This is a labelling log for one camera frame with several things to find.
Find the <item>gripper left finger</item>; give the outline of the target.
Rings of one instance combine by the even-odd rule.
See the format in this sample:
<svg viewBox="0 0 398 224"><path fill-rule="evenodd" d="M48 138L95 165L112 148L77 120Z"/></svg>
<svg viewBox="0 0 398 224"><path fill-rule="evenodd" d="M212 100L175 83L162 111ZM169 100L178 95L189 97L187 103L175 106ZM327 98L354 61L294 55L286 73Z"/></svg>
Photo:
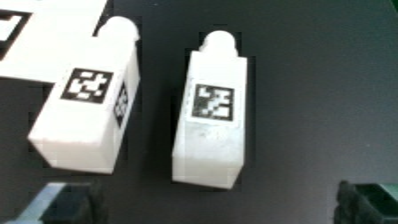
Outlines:
<svg viewBox="0 0 398 224"><path fill-rule="evenodd" d="M109 224L98 182L50 182L8 224Z"/></svg>

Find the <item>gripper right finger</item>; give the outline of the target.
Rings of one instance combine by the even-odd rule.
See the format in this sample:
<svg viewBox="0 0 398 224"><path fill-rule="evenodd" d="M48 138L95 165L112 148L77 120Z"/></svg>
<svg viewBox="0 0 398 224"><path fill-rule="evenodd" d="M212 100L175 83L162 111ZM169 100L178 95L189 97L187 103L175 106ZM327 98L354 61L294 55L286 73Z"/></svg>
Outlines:
<svg viewBox="0 0 398 224"><path fill-rule="evenodd" d="M398 183L340 183L334 224L398 224Z"/></svg>

